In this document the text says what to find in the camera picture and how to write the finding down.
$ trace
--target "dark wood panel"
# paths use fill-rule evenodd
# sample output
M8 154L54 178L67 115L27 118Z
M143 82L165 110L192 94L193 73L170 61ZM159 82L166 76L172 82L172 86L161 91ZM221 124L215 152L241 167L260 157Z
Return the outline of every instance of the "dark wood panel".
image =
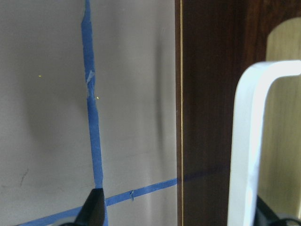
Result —
M181 0L175 0L175 86L176 86L176 140L177 140L177 216L182 225L182 122L181 122Z
M175 4L178 178L183 183L183 203L182 191L178 192L178 214L182 207L184 212L178 223L225 226L236 85L248 66L264 60L269 32L280 22L300 15L301 1L183 1L183 131L179 114L180 0Z

